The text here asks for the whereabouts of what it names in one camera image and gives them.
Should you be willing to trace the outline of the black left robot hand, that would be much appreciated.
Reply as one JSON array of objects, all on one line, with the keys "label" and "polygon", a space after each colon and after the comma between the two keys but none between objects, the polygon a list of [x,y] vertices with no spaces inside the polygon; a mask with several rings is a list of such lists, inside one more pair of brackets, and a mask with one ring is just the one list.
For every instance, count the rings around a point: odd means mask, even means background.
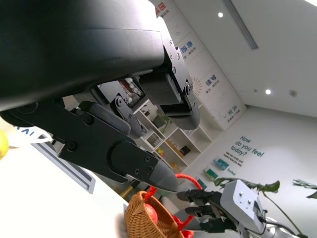
[{"label": "black left robot hand", "polygon": [[1,1],[1,117],[51,133],[68,162],[176,192],[173,170],[129,137],[119,80],[133,76],[179,128],[199,126],[186,64],[150,1]]}]

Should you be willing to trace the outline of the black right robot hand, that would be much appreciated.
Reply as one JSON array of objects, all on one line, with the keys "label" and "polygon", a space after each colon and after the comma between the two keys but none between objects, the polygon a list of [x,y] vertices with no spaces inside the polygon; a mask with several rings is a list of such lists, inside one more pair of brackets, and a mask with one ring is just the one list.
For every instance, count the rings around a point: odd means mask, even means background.
[{"label": "black right robot hand", "polygon": [[176,196],[181,201],[195,204],[176,213],[180,220],[193,216],[193,220],[184,227],[185,230],[212,234],[224,233],[226,230],[238,231],[239,222],[220,204],[222,193],[192,189],[179,192]]}]

